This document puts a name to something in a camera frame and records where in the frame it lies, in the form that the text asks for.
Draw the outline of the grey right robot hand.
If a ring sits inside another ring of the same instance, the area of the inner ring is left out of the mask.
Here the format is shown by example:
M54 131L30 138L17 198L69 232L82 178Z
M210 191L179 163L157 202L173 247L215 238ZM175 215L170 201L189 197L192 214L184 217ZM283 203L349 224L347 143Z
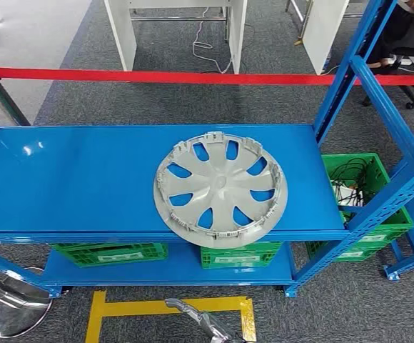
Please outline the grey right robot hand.
M209 336L212 343L247 342L247 340L240 336L238 333L234 332L226 325L222 324L216 316L210 314L210 312L199 311L192 305L176 298L165 299L164 302L167 307L176 308L179 312L187 314L190 318L194 319Z

